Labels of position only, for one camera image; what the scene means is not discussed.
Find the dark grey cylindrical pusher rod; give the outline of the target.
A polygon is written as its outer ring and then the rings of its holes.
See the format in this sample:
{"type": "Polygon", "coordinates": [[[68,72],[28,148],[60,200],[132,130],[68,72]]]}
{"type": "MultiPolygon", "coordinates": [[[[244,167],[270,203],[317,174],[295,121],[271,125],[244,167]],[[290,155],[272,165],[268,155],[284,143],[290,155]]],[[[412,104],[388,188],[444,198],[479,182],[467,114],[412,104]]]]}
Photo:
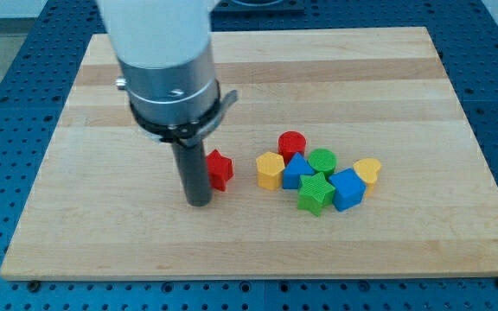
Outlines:
{"type": "Polygon", "coordinates": [[[191,206],[207,205],[213,195],[203,142],[193,146],[173,143],[172,150],[186,201],[191,206]]]}

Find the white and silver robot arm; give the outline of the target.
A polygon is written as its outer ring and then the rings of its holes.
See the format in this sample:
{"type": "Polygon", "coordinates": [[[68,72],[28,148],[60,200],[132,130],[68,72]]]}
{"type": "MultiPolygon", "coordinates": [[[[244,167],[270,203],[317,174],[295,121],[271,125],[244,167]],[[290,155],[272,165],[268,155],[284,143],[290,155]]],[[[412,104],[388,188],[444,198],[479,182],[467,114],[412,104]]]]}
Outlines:
{"type": "Polygon", "coordinates": [[[171,145],[187,202],[205,206],[212,187],[204,139],[237,93],[222,94],[210,13],[215,1],[98,0],[132,116],[153,140],[171,145]]]}

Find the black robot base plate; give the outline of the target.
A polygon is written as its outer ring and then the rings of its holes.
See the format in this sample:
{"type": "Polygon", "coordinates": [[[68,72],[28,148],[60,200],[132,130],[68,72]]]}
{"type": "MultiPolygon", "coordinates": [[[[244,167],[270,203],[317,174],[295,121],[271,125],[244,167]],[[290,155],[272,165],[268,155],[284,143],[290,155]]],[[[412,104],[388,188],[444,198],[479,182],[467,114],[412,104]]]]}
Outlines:
{"type": "Polygon", "coordinates": [[[302,12],[304,0],[220,0],[213,8],[214,12],[302,12]]]}

